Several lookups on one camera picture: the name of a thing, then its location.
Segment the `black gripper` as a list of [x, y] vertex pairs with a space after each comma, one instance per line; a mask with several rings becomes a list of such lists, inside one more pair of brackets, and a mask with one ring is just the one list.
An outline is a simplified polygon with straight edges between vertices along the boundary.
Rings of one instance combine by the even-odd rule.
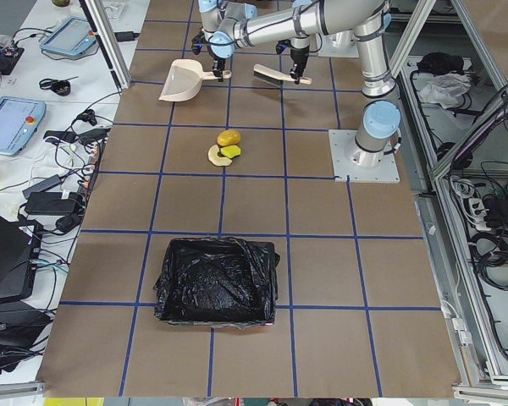
[[224, 81], [224, 70], [226, 66], [226, 60], [224, 58], [213, 59], [213, 76], [218, 79], [219, 82]]
[[290, 56], [294, 63], [290, 77], [301, 83], [310, 53], [310, 37], [290, 38]]

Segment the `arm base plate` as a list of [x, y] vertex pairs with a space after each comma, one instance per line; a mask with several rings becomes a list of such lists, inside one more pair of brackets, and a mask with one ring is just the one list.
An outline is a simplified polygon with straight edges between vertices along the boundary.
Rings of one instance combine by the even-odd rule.
[[397, 184], [399, 170], [388, 140], [379, 152], [366, 152], [356, 144], [356, 131], [331, 129], [329, 146], [336, 182]]

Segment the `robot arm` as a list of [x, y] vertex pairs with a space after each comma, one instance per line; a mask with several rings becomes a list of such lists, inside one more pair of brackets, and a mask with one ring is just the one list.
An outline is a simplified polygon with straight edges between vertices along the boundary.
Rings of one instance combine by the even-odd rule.
[[202, 19], [202, 43], [213, 58], [213, 75], [223, 82], [226, 60], [236, 49], [234, 26], [257, 17], [257, 7], [233, 1], [200, 0], [198, 9]]
[[395, 88], [384, 49], [385, 7], [385, 1], [295, 2], [284, 11], [244, 16], [228, 28], [219, 30], [229, 38], [233, 49], [270, 41], [289, 41], [294, 64], [284, 78], [296, 84], [304, 78], [310, 37], [350, 30], [361, 60], [362, 92], [369, 98], [380, 100], [365, 107], [362, 124], [345, 148], [345, 154], [358, 167], [371, 169], [381, 163], [384, 149], [400, 124], [398, 108], [382, 99]]

